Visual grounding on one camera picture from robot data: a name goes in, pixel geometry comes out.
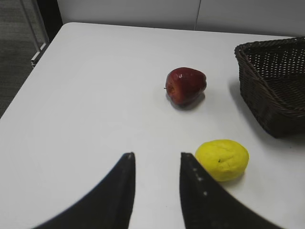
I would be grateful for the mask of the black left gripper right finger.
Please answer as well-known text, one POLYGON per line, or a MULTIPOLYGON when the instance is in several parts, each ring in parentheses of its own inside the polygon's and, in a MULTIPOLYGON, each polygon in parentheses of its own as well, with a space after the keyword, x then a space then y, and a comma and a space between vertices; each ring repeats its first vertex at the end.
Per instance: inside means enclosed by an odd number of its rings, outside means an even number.
POLYGON ((180 202, 187 229, 276 229, 215 181, 191 153, 181 153, 180 202))

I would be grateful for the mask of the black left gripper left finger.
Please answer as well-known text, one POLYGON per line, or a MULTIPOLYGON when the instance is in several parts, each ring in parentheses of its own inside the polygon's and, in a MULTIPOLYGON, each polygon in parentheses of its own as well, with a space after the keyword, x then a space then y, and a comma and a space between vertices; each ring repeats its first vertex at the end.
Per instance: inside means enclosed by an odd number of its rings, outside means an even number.
POLYGON ((135 197, 135 155, 125 153, 105 178, 77 203, 39 229, 127 229, 135 197))

